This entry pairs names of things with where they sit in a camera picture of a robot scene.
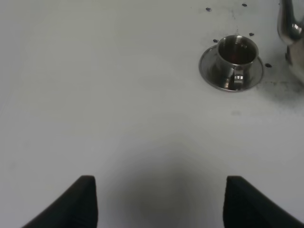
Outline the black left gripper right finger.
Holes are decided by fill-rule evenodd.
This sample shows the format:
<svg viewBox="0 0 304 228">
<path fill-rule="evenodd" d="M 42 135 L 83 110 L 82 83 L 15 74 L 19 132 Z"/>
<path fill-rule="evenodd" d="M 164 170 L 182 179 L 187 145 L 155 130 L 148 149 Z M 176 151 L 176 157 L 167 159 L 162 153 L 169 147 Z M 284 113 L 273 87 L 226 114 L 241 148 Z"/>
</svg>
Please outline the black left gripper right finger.
<svg viewBox="0 0 304 228">
<path fill-rule="evenodd" d="M 227 177 L 223 223 L 226 228 L 302 228 L 304 226 L 241 176 Z"/>
</svg>

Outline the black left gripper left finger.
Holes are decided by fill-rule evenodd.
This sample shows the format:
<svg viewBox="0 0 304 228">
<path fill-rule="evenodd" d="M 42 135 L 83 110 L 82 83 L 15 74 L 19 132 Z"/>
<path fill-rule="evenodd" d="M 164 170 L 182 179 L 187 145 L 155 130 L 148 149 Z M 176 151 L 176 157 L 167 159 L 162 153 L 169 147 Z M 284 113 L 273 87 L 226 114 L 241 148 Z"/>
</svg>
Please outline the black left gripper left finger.
<svg viewBox="0 0 304 228">
<path fill-rule="evenodd" d="M 96 228 L 97 193 L 94 176 L 79 177 L 26 228 Z"/>
</svg>

